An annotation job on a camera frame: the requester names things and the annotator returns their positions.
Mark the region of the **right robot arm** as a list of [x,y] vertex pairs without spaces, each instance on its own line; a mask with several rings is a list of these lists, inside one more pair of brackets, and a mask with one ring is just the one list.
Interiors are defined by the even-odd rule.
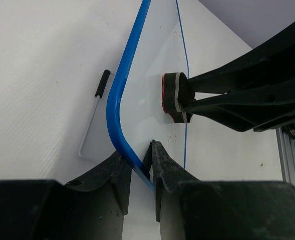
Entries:
[[188,113],[239,132],[282,128],[295,140],[295,22],[188,84],[194,92],[210,94],[187,105]]

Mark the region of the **black whiteboard eraser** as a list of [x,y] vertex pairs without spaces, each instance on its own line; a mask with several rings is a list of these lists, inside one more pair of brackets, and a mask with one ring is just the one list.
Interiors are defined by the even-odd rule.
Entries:
[[195,100],[195,91],[183,72],[165,73],[162,77],[162,107],[175,123],[188,124],[192,114],[184,108]]

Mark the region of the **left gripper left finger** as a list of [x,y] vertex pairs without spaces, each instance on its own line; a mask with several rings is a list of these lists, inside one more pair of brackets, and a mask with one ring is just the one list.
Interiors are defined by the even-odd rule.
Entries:
[[117,153],[60,184],[0,180],[0,240],[119,240],[132,170]]

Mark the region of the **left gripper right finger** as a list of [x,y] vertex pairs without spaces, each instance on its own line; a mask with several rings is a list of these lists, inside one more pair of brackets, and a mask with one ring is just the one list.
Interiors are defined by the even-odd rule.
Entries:
[[295,240],[295,187],[201,181],[152,141],[156,220],[164,240]]

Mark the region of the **blue framed whiteboard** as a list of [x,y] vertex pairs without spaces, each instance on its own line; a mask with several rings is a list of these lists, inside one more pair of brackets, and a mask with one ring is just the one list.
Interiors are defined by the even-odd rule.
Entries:
[[186,164],[187,126],[162,108],[165,73],[189,73],[178,2],[144,0],[127,40],[106,107],[110,140],[149,187],[153,176],[143,158],[152,141]]

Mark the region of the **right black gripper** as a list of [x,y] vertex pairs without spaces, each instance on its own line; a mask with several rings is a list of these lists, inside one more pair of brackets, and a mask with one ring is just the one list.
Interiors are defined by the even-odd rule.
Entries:
[[235,131],[263,132],[295,122],[295,22],[241,57],[188,80],[198,93],[187,113]]

